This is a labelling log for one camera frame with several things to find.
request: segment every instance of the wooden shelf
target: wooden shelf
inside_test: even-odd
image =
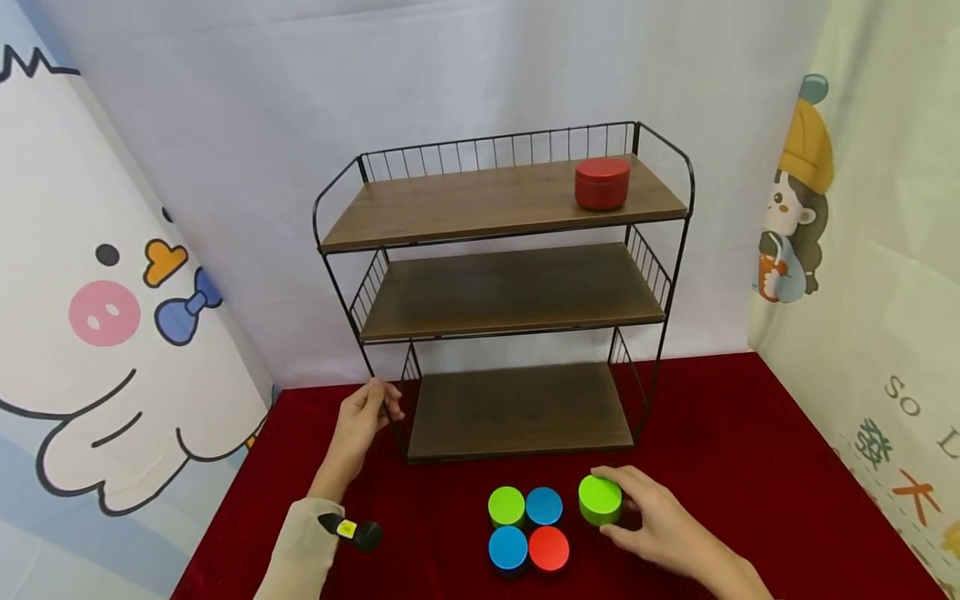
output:
[[[360,339],[662,323],[620,243],[394,261]]]
[[[579,160],[366,183],[321,247],[372,250],[686,215],[686,206],[636,156],[622,158],[631,162],[630,193],[623,207],[610,212],[590,212],[574,202]]]
[[[633,446],[607,363],[427,375],[409,459]]]

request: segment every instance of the blue lid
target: blue lid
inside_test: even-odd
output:
[[[513,525],[498,527],[490,536],[487,551],[497,568],[512,571],[527,560],[527,538]]]
[[[553,488],[534,488],[527,495],[527,515],[538,525],[553,525],[564,513],[564,502]]]

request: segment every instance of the hand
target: hand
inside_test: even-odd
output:
[[[618,485],[629,496],[624,507],[642,514],[639,531],[617,525],[600,528],[618,548],[691,577],[721,599],[771,598],[753,567],[693,518],[670,490],[636,467],[597,467],[590,472]]]
[[[374,377],[340,403],[333,439],[308,496],[337,503],[343,499],[347,485],[360,474],[373,436],[389,423],[387,414],[393,420],[403,420],[398,403],[400,396],[394,384]]]
[[[780,283],[780,277],[780,272],[776,269],[763,276],[763,295],[772,302],[779,300],[777,285]]]

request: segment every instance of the black device on wrist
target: black device on wrist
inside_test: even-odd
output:
[[[374,521],[357,525],[353,521],[336,513],[327,513],[317,517],[321,526],[331,536],[347,540],[364,554],[373,552],[383,538],[383,529]]]

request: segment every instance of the wall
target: wall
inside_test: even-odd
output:
[[[751,344],[950,598],[960,588],[957,31],[949,0],[830,3],[768,196],[751,327]]]
[[[286,387],[365,375],[316,253],[313,199],[363,151],[639,118],[687,150],[697,215],[670,355],[746,348],[764,174],[822,1],[41,0],[186,239]],[[686,197],[681,163],[641,144]],[[322,228],[343,204],[329,204]],[[669,264],[679,227],[645,233]],[[434,252],[558,245],[564,234]],[[338,257],[347,292],[370,259]],[[659,332],[632,331],[636,357]],[[426,371],[602,356],[574,333],[425,348]],[[378,348],[378,373],[402,355]]]
[[[29,0],[0,51],[0,597],[166,598],[270,378]]]

